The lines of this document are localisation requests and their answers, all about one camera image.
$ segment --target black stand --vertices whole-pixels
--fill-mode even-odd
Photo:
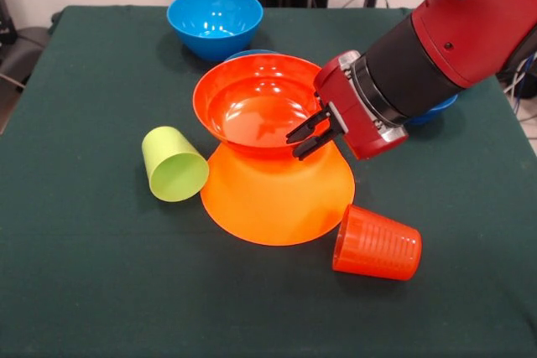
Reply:
[[[49,43],[46,28],[17,31],[5,0],[0,0],[0,73],[25,84],[43,49]],[[0,133],[2,133],[23,88],[0,77]]]

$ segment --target plastic cup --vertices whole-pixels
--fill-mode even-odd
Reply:
[[[156,127],[142,141],[151,193],[163,201],[181,201],[198,193],[209,164],[177,129]]]
[[[349,205],[337,234],[332,268],[393,280],[414,276],[421,256],[420,233],[404,224]]]

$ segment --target table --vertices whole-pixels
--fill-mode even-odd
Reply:
[[[252,48],[324,64],[408,10],[268,9]],[[335,273],[336,233],[246,243],[150,193],[140,149],[212,64],[164,8],[69,7],[0,138],[0,356],[537,356],[537,159],[494,80],[371,161],[356,203],[418,228],[407,283]]]

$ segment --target cup rim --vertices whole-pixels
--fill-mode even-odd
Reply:
[[[196,186],[192,186],[192,189],[193,189],[192,192],[189,192],[186,197],[180,197],[180,198],[174,197],[174,198],[171,198],[171,199],[167,199],[167,198],[163,197],[160,194],[159,191],[155,191],[154,186],[153,186],[154,174],[162,166],[163,163],[166,163],[167,161],[171,160],[172,158],[177,158],[177,157],[185,156],[185,155],[191,155],[191,156],[195,157],[198,162],[201,163],[201,166],[204,169],[203,177],[199,181],[196,181]],[[153,172],[149,176],[149,189],[151,190],[151,193],[153,193],[153,195],[155,197],[157,197],[159,200],[162,200],[162,201],[176,202],[176,201],[186,200],[186,199],[189,199],[190,197],[192,197],[193,195],[195,195],[196,193],[198,193],[203,188],[203,186],[207,182],[207,179],[209,178],[209,170],[210,170],[209,169],[209,163],[199,153],[195,153],[193,151],[188,151],[188,150],[187,151],[181,151],[179,153],[174,153],[174,154],[170,155],[169,157],[166,157],[165,159],[160,161],[160,163],[154,168]]]

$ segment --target bowl rim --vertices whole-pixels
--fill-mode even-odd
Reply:
[[[184,31],[183,29],[181,29],[180,27],[178,27],[177,25],[175,25],[171,18],[169,17],[169,11],[170,9],[178,2],[179,0],[174,0],[169,6],[168,8],[166,9],[166,19],[168,20],[168,23],[169,25],[171,25],[174,29],[176,29],[177,31],[179,31],[180,33],[188,36],[188,37],[192,37],[192,38],[201,38],[201,39],[222,39],[222,38],[210,38],[210,37],[200,37],[199,35],[194,35],[194,34],[190,34],[190,33],[187,33],[186,31]],[[242,35],[242,34],[245,34],[253,29],[255,29],[257,26],[259,26],[259,24],[261,23],[261,20],[263,19],[263,15],[264,15],[264,10],[263,10],[263,5],[261,4],[261,2],[259,0],[253,0],[254,3],[258,6],[258,11],[259,11],[259,17],[257,19],[257,21],[249,28],[249,29],[246,29],[244,31],[242,31],[241,33],[238,33],[238,34],[234,34],[232,35],[231,37],[225,37],[225,38],[233,38],[233,37],[237,37],[238,35]]]
[[[282,58],[282,59],[294,59],[294,60],[299,60],[300,62],[304,62],[306,63],[307,65],[311,65],[313,67],[315,67],[316,69],[318,69],[317,73],[319,71],[321,71],[321,67],[313,62],[310,62],[309,60],[306,60],[306,59],[302,59],[302,58],[299,58],[297,56],[292,56],[290,54],[280,54],[280,53],[276,53],[276,54],[247,54],[245,56],[241,56],[240,58],[236,58],[236,59],[231,59],[231,60],[228,60],[227,62],[225,63],[220,63],[218,65],[216,65],[215,67],[213,67],[212,69],[210,69],[209,71],[207,71],[199,80],[198,82],[196,83],[196,86],[194,87],[194,91],[192,92],[192,109],[194,110],[194,114],[196,115],[196,118],[198,120],[199,123],[201,123],[201,125],[213,136],[215,137],[218,141],[222,142],[222,143],[231,143],[231,144],[236,144],[237,146],[241,147],[241,148],[251,148],[251,149],[265,149],[265,150],[269,150],[269,149],[273,149],[273,150],[276,150],[276,149],[288,149],[288,148],[293,148],[294,146],[296,146],[297,143],[299,142],[295,142],[295,143],[289,143],[289,144],[282,144],[281,146],[253,146],[251,144],[244,144],[244,143],[240,143],[240,142],[233,142],[227,138],[225,138],[224,136],[222,136],[219,132],[217,132],[213,127],[210,127],[209,125],[206,125],[205,124],[205,120],[201,119],[200,117],[200,113],[198,112],[197,108],[196,108],[196,93],[198,92],[199,90],[199,87],[200,87],[200,83],[201,81],[207,76],[209,75],[213,70],[216,70],[216,69],[220,69],[220,68],[223,68],[224,65],[227,65],[229,63],[240,63],[238,62],[239,60],[246,60],[247,58]]]
[[[449,97],[447,100],[444,100],[444,102],[441,102],[440,104],[438,104],[437,106],[429,109],[429,111],[427,112],[437,112],[437,111],[443,111],[445,110],[446,108],[450,107],[451,105],[453,105],[453,103],[457,100],[457,98],[459,97],[458,94],[455,94],[454,96],[451,96]]]

